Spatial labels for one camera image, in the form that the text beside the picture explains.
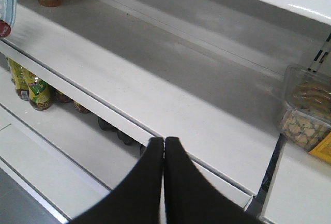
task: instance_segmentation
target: black object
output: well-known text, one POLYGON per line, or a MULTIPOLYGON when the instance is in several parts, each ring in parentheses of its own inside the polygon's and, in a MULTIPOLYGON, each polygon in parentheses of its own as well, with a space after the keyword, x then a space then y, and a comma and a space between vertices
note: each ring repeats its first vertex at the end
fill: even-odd
POLYGON ((104 119, 100 117, 98 117, 98 123, 99 123, 99 127, 104 131, 112 131, 112 132, 117 131, 116 127, 114 127, 112 124, 106 122, 104 119))
POLYGON ((156 224, 163 168, 163 139, 149 145, 125 179, 103 200, 70 224, 156 224))
POLYGON ((167 224, 261 223, 220 194, 197 170, 179 138, 165 141, 164 196, 167 224))
POLYGON ((162 171, 167 224, 261 224, 197 170, 179 138, 151 138, 127 177, 69 224, 157 224, 162 171))
POLYGON ((135 142, 133 138, 123 133, 121 130, 117 130, 117 137, 126 145, 132 145, 135 142))
POLYGON ((144 155, 145 151, 146 151, 146 146, 140 145, 140 157, 144 155))

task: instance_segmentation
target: bottle label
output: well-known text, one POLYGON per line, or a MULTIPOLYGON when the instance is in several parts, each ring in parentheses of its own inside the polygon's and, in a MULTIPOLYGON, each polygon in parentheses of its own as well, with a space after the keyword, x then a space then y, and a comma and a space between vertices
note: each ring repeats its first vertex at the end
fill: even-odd
POLYGON ((51 104, 51 93, 48 83, 32 72, 23 69, 24 79, 29 87, 29 98, 39 108, 47 108, 51 104))
POLYGON ((9 61, 10 70, 13 74, 13 77, 15 78, 15 89, 16 90, 18 90, 18 89, 27 90, 28 87, 23 78, 23 71, 22 71, 23 67, 10 58, 8 61, 9 61))

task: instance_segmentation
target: bottle cap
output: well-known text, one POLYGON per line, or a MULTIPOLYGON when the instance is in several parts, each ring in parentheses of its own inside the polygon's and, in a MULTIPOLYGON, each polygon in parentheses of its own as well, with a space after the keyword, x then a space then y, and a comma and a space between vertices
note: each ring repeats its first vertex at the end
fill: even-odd
POLYGON ((11 28, 8 23, 0 20, 0 38, 7 37, 10 34, 11 28))

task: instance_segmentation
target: yellow label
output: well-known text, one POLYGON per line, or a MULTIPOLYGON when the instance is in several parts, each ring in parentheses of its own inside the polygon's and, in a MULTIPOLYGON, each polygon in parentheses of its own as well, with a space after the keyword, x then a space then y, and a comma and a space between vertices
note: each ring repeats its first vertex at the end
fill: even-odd
POLYGON ((48 83, 25 68, 23 68, 23 75, 29 88, 30 100, 40 108, 48 107, 51 103, 51 93, 48 83))
POLYGON ((331 163, 331 132, 309 154, 331 163))
POLYGON ((15 89, 27 90, 28 87, 23 77, 23 67, 10 58, 8 58, 8 63, 10 67, 10 72, 15 79, 15 89))

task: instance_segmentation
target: food package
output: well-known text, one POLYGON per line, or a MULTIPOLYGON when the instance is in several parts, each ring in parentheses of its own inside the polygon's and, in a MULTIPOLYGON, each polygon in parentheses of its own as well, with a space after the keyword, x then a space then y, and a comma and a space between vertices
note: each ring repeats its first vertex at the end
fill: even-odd
POLYGON ((331 78, 288 67, 283 105, 280 131, 307 152, 313 150, 331 131, 331 78))

